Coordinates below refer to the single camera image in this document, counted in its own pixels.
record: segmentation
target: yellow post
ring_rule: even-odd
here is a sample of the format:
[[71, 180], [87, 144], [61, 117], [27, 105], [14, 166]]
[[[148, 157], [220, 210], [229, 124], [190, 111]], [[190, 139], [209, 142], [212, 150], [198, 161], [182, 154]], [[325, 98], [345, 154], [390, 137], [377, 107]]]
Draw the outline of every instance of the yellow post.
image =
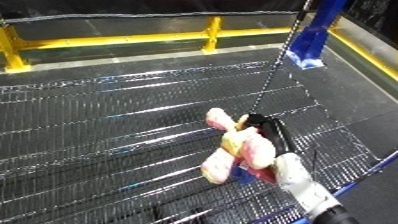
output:
[[18, 50], [14, 47], [14, 42], [18, 38], [15, 34], [16, 32], [14, 31], [14, 28], [11, 26], [0, 27], [0, 45], [7, 60], [5, 70], [8, 73], [25, 72], [30, 70], [30, 65], [22, 60]]
[[221, 17], [214, 16], [209, 20], [209, 26], [207, 27], [207, 35], [208, 39], [206, 41], [205, 46], [203, 46], [202, 51], [205, 54], [216, 53], [217, 46], [217, 36], [221, 27]]

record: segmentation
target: blue edge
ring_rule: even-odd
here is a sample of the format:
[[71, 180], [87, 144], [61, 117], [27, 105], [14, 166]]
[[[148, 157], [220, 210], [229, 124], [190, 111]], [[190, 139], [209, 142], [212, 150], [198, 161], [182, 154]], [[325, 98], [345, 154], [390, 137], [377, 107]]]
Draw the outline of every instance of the blue edge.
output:
[[[378, 173], [379, 171], [381, 171], [382, 169], [384, 169], [386, 166], [388, 166], [389, 164], [391, 164], [392, 162], [394, 162], [396, 159], [398, 159], [398, 149], [394, 150], [391, 154], [389, 154], [387, 157], [385, 157], [384, 159], [380, 160], [379, 163], [377, 163], [375, 166], [373, 166], [372, 168], [370, 168], [365, 174], [363, 174], [361, 177], [359, 177], [358, 179], [342, 186], [341, 188], [339, 188], [338, 190], [336, 190], [333, 195], [335, 197], [339, 197], [342, 194], [348, 192], [350, 189], [354, 188], [356, 185], [358, 185], [362, 180], [366, 179], [369, 176], [372, 176], [375, 173]], [[274, 219], [276, 216], [278, 215], [282, 215], [282, 214], [287, 214], [289, 213], [291, 210], [293, 210], [295, 208], [295, 206], [289, 206], [287, 208], [284, 208], [278, 212], [272, 213], [264, 218], [255, 220], [250, 222], [251, 224], [257, 224], [257, 223], [264, 223], [266, 221], [272, 220]], [[308, 220], [306, 218], [300, 218], [294, 222], [292, 222], [291, 224], [309, 224]]]

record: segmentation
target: metal rod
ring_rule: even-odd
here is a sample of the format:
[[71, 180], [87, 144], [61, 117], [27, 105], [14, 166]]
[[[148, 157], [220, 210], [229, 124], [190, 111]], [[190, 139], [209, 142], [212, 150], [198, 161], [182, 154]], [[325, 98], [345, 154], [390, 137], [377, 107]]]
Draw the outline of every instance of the metal rod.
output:
[[299, 30], [301, 22], [304, 20], [305, 15], [307, 14], [308, 10], [310, 9], [311, 3], [312, 3], [312, 0], [307, 0], [304, 3], [303, 9], [297, 15], [296, 20], [294, 21], [294, 23], [292, 25], [292, 29], [290, 30], [289, 35], [288, 35], [285, 43], [283, 44], [278, 57], [276, 58], [275, 62], [271, 65], [271, 69], [268, 72], [268, 76], [266, 77], [266, 79], [264, 81], [264, 85], [261, 88], [260, 93], [258, 94], [256, 100], [254, 101], [253, 106], [249, 110], [250, 114], [255, 113], [258, 105], [260, 104], [261, 100], [264, 97], [265, 91], [267, 91], [276, 72], [279, 70], [280, 66], [283, 64], [283, 59], [286, 56], [287, 50], [290, 47], [293, 37], [296, 35], [297, 31]]

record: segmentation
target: metal bar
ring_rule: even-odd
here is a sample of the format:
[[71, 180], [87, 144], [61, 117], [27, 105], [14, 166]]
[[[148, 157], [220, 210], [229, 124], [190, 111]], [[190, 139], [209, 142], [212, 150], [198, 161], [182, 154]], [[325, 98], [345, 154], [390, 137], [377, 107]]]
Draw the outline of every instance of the metal bar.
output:
[[206, 39], [206, 32], [190, 32], [190, 33], [170, 33], [170, 34], [150, 34], [150, 35], [133, 35], [133, 36], [112, 36], [112, 37], [86, 37], [86, 38], [69, 38], [55, 40], [34, 40], [17, 42], [18, 50], [37, 50], [52, 48], [69, 48], [69, 47], [89, 47], [114, 44], [133, 44], [148, 43], [160, 41], [178, 41], [178, 40], [194, 40]]
[[393, 80], [398, 81], [398, 70], [386, 65], [383, 61], [379, 60], [377, 57], [372, 55], [372, 53], [367, 51], [365, 48], [359, 46], [354, 41], [352, 41], [349, 38], [345, 37], [344, 35], [340, 34], [338, 31], [329, 30], [329, 33], [331, 35], [333, 35], [335, 38], [337, 38], [339, 41], [341, 41], [343, 44], [345, 44], [346, 46], [351, 48], [355, 53], [359, 54], [360, 56], [365, 58], [367, 61], [369, 61], [371, 64], [378, 67], [380, 70], [382, 70], [384, 73], [386, 73]]
[[239, 36], [255, 36], [264, 34], [281, 34], [288, 33], [290, 27], [267, 28], [267, 29], [244, 29], [244, 30], [220, 30], [218, 37], [239, 37]]
[[206, 41], [205, 46], [203, 46], [202, 51], [205, 54], [212, 54], [216, 52], [217, 47], [217, 36], [221, 29], [221, 17], [214, 16], [209, 20], [209, 27], [207, 28], [207, 35], [209, 39]]
[[11, 26], [0, 27], [0, 44], [3, 50], [4, 56], [7, 60], [7, 66], [5, 68], [8, 73], [18, 73], [30, 70], [30, 65], [25, 63], [18, 52], [18, 49], [14, 45], [16, 36], [15, 30]]
[[[268, 29], [247, 29], [247, 30], [220, 30], [217, 37], [238, 37], [252, 36], [264, 34], [281, 34], [290, 31], [289, 27], [268, 28]], [[133, 35], [133, 36], [110, 36], [110, 37], [86, 37], [86, 38], [68, 38], [54, 40], [23, 40], [17, 38], [15, 40], [15, 48], [18, 50], [38, 50], [53, 48], [69, 48], [69, 47], [89, 47], [113, 44], [133, 44], [148, 43], [160, 41], [178, 41], [178, 40], [195, 40], [208, 39], [209, 32], [187, 32], [187, 33], [170, 33], [170, 34], [149, 34], [149, 35]]]

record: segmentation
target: dark background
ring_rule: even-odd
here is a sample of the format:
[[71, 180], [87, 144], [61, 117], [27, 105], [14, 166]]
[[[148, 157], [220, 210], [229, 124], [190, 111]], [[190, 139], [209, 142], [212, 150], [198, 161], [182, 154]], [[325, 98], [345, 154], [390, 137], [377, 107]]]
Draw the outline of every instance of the dark background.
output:
[[[314, 2], [314, 9], [319, 4]], [[6, 21], [16, 18], [71, 14], [117, 17], [134, 15], [178, 16], [179, 14], [217, 13], [287, 13], [299, 11], [304, 0], [1, 0], [0, 13]], [[384, 38], [391, 45], [398, 44], [398, 2], [393, 0], [347, 0], [347, 17], [367, 30]]]

